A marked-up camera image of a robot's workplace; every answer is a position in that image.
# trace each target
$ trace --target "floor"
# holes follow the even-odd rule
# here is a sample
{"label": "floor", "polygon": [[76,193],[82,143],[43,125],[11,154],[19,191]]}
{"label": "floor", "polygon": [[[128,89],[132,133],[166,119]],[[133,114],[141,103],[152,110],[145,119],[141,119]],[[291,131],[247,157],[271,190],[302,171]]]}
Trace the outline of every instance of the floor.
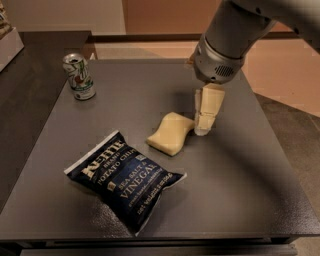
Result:
{"label": "floor", "polygon": [[[196,42],[96,44],[98,59],[188,58]],[[301,40],[264,40],[243,71],[320,219],[320,56]],[[319,238],[294,241],[298,256],[318,256]]]}

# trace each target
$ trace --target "soda can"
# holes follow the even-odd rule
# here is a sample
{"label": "soda can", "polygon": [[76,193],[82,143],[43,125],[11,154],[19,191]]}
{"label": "soda can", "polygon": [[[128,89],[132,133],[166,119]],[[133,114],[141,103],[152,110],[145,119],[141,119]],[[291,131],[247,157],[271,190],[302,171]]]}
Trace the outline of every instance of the soda can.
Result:
{"label": "soda can", "polygon": [[93,80],[89,74],[88,62],[79,53],[71,53],[63,58],[63,68],[68,75],[68,81],[77,100],[92,98],[96,92]]}

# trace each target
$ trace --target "dark blue chip bag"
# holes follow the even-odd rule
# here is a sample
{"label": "dark blue chip bag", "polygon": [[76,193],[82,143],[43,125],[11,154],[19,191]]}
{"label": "dark blue chip bag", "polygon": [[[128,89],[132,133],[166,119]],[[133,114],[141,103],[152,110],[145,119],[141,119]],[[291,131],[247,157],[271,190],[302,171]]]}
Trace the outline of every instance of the dark blue chip bag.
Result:
{"label": "dark blue chip bag", "polygon": [[128,146],[118,131],[64,172],[100,194],[136,234],[146,224],[162,191],[186,177],[166,171]]}

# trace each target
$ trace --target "can lid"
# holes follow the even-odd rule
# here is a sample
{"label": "can lid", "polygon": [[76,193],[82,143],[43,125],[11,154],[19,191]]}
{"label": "can lid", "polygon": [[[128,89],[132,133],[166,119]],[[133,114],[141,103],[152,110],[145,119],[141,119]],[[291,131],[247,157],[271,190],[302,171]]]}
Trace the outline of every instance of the can lid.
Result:
{"label": "can lid", "polygon": [[84,57],[79,53],[70,53],[63,57],[63,62],[67,64],[76,64],[81,62]]}

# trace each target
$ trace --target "wall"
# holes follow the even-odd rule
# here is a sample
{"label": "wall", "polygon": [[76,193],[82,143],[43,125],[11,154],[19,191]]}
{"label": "wall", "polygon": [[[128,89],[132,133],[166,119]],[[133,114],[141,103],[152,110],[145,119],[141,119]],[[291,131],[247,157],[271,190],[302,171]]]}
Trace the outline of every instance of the wall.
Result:
{"label": "wall", "polygon": [[125,34],[119,0],[2,0],[19,31],[91,30],[93,34]]}
{"label": "wall", "polygon": [[[221,0],[2,0],[19,31],[95,35],[190,34],[208,27]],[[273,31],[286,31],[278,24]]]}
{"label": "wall", "polygon": [[[128,34],[203,33],[221,0],[127,1]],[[273,31],[288,31],[277,24]]]}

